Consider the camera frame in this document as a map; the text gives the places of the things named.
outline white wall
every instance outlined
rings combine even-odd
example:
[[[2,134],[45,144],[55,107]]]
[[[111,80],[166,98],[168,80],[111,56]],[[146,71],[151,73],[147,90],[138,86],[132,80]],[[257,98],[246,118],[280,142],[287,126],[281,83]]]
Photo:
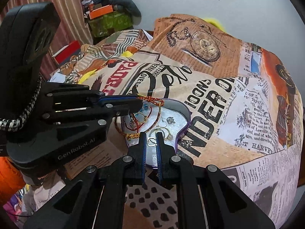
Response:
[[[182,13],[216,18],[227,33],[275,53],[305,98],[305,25],[289,0],[133,0],[142,13],[135,28],[153,30],[156,18]]]

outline orange box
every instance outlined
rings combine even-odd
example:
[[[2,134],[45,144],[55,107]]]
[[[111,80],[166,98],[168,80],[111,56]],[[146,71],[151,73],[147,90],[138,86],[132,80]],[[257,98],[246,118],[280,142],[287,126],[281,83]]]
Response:
[[[93,10],[92,12],[89,13],[89,17],[92,20],[96,17],[99,17],[101,15],[105,15],[105,14],[111,13],[111,12],[113,12],[112,5],[107,5],[107,6],[100,7],[98,9]]]

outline black spot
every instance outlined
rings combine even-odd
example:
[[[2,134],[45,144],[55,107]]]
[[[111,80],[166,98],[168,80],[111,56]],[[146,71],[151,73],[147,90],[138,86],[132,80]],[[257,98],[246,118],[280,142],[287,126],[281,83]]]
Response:
[[[158,192],[156,187],[152,187],[152,193],[156,193],[156,192]]]
[[[145,189],[145,190],[147,190],[147,185],[146,185],[146,183],[143,183],[142,188]]]
[[[167,207],[166,210],[169,212],[169,214],[175,214],[175,213],[177,213],[176,210],[175,210],[172,206]]]
[[[168,195],[168,193],[163,193],[162,195],[163,195],[163,197],[164,197],[165,199],[170,198],[170,196]]]
[[[131,208],[135,208],[135,202],[131,202],[129,205]]]
[[[166,213],[161,213],[160,219],[161,219],[162,221],[169,221],[169,218],[167,217],[167,214],[166,214]]]
[[[135,194],[141,194],[138,188],[135,189]]]
[[[151,210],[158,210],[158,206],[154,202],[150,203],[149,207]]]
[[[158,202],[159,204],[164,204],[164,200],[163,200],[161,197],[158,197],[158,198],[157,198],[157,202]]]
[[[149,213],[149,211],[148,211],[147,208],[142,208],[142,209],[141,209],[141,212],[142,212],[142,214],[143,214],[144,217],[146,217],[146,218],[149,218],[149,217],[150,217],[150,213]]]
[[[153,221],[153,226],[154,226],[155,228],[160,228],[160,227],[162,227],[162,225],[160,225],[159,221],[157,221],[157,220],[154,220],[154,221]]]

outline silver earring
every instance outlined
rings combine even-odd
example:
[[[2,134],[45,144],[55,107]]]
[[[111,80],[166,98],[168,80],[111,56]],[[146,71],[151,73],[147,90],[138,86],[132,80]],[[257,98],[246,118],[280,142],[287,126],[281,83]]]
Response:
[[[174,121],[173,117],[167,117],[167,118],[166,118],[166,121],[167,121],[168,124],[172,124],[172,123],[175,124],[175,123],[176,123],[176,122]]]

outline black and white braided cord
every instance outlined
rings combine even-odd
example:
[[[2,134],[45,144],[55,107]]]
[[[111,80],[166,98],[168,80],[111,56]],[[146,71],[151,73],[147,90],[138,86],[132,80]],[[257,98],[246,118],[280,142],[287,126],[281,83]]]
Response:
[[[41,82],[42,82],[42,77],[39,76],[38,81],[37,81],[37,89],[34,92],[34,95],[28,104],[28,106],[23,110],[22,114],[19,115],[17,119],[14,120],[7,120],[7,119],[1,119],[0,118],[0,130],[4,131],[18,131],[20,130],[24,124],[26,123],[26,120],[28,119],[29,115],[34,109],[37,97],[40,92],[41,88]]]

